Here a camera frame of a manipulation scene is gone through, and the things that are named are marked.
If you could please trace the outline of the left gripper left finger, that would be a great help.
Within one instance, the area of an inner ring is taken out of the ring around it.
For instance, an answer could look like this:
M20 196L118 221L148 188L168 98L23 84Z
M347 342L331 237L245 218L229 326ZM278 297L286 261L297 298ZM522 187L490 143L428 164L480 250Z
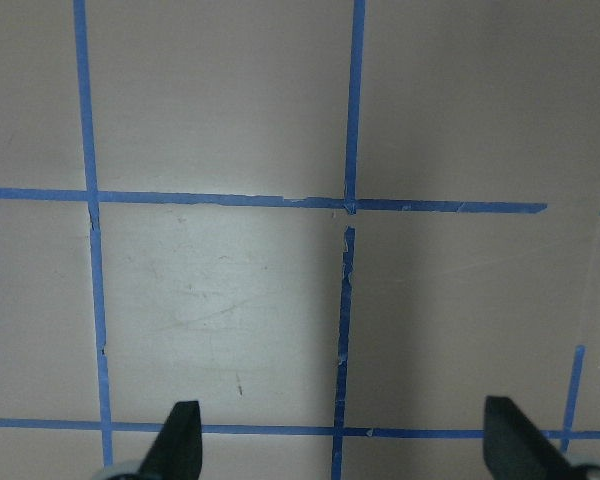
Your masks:
M179 401L135 476L137 479L197 480L200 474L200 405L198 401Z

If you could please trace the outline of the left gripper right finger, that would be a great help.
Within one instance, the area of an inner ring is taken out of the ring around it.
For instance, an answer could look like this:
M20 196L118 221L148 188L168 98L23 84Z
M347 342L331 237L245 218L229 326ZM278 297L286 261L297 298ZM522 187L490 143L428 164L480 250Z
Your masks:
M486 397L483 459L493 479L600 478L599 465L567 461L508 397Z

